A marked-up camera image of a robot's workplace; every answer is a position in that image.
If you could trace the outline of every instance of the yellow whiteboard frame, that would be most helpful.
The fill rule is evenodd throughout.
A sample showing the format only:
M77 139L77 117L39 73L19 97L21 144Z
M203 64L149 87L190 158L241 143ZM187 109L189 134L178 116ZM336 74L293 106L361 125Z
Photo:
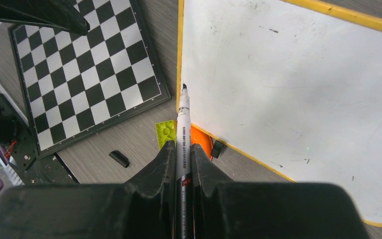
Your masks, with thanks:
M179 0L178 2L178 58L177 58L177 104L176 108L178 110L179 105L179 96L181 94L181 72L182 72L182 39L183 39L183 25L184 25L184 1L185 0ZM312 11L316 11L319 13L323 13L338 19L342 19L351 23L355 23L361 26L365 26L377 31L382 32L382 19L370 16L364 13L360 13L354 10L350 10L344 7L336 6L333 4L329 4L326 2L318 1L318 0L282 0L284 2L291 3L293 5L297 5L300 7L307 8ZM216 135L213 135L212 133L208 132L207 130L192 124L195 128L198 128L202 132L206 133L207 135L210 135L211 137L215 138L216 140L222 141L219 137ZM268 168L270 171L273 171L274 173L278 174L279 176L291 181L296 182L295 180L287 177L286 175L282 174L281 172L277 171L276 169L258 161L256 158L252 157L251 155L241 151L237 147L234 147L233 145L223 142L228 147L238 151L239 153L249 157L250 159L254 160L255 162L263 165L264 167ZM367 220L363 220L364 223L375 226L375 227L381 227L382 223L375 223Z

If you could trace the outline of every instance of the gray wood grain surface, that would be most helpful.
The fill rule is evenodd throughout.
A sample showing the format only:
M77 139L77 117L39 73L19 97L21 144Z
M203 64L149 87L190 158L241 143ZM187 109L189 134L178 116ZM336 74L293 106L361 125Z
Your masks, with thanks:
M326 0L367 14L382 17L382 0ZM153 44L158 53L169 90L175 98L177 62L176 0L141 0ZM25 109L7 28L0 26L0 81L18 105ZM95 136L59 152L81 183L122 183L150 162L158 152L154 124L176 118L175 99L150 109ZM131 161L123 168L108 154L119 150ZM284 182L284 178L262 165L227 149L213 163L236 181ZM367 226L372 238L382 239L382 228Z

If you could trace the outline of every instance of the chessboard frame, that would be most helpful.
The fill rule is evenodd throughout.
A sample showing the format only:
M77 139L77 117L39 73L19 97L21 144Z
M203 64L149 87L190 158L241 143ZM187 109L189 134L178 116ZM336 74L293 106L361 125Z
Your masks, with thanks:
M43 158L45 156L48 156L48 155L55 153L57 151L60 151L63 148L66 148L70 145L73 145L73 144L75 144L75 143L77 143L77 142L79 142L79 141L81 141L87 137L95 135L95 134L97 134L97 133L99 133L99 132L101 132L107 128L110 128L110 127L112 127L118 123L121 123L121 122L123 122L123 121L125 121L131 117L134 117L134 116L136 116L136 115L138 115L138 114L140 114L140 113L142 113L142 112L144 112L150 108L153 108L157 105L160 105L166 101L169 101L172 98L172 96L169 92L168 86L166 84L166 78L165 78L165 75L162 71L162 67L161 67L159 59L157 57L156 50L154 49L149 31L147 29L147 25L146 25L146 22L144 20L144 16L141 12L141 7L140 7L137 0L129 0L129 2L131 4L132 11L134 12L135 20L136 20L139 28L141 29L141 37L143 39L144 46L146 47L150 62L152 64L154 64L154 67L153 67L154 75L155 75L156 79L158 80L158 82L160 83L159 88L160 88L161 94L159 96L155 97L153 101L143 102L142 104L138 105L136 108L132 108L132 109L129 109L129 110L122 112L119 115L119 117L112 117L112 118L108 119L106 121L106 123L104 123L104 124L102 124L102 123L96 124L95 126L93 126L94 130L82 131L82 132L76 134L75 137L66 138L62 143L53 145L53 146L51 146L45 150L40 150L40 147L38 146L39 140L37 137L36 129L34 128L34 117L32 115L32 110L31 110L30 103L28 100L27 87L26 87L25 82L24 82L23 73L22 73L22 71L20 71L21 62L18 59L17 53L16 53L16 42L15 42L14 30L17 29L20 26L20 24L13 24L11 27L8 28L8 32L9 32L9 36L10 36L10 42L11 42L11 48L12 48L14 60L16 63L17 74L18 74L18 79L19 79L20 86L21 86L21 92L23 95L24 105L25 105L26 110L27 110L28 126L29 126L30 131L32 132L34 140L36 142L35 152L36 152L36 156L38 159Z

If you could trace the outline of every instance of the chessboard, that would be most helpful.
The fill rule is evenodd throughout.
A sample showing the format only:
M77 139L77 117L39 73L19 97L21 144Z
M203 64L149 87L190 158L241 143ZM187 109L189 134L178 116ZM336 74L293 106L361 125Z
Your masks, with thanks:
M9 29L39 157L171 98L136 1L70 2L90 24L87 36Z

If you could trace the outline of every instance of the white board surface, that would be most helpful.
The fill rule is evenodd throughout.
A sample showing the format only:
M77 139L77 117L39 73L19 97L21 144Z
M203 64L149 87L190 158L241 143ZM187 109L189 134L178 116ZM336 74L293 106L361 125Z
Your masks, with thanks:
M381 32L279 0L186 0L183 30L192 123L382 223Z

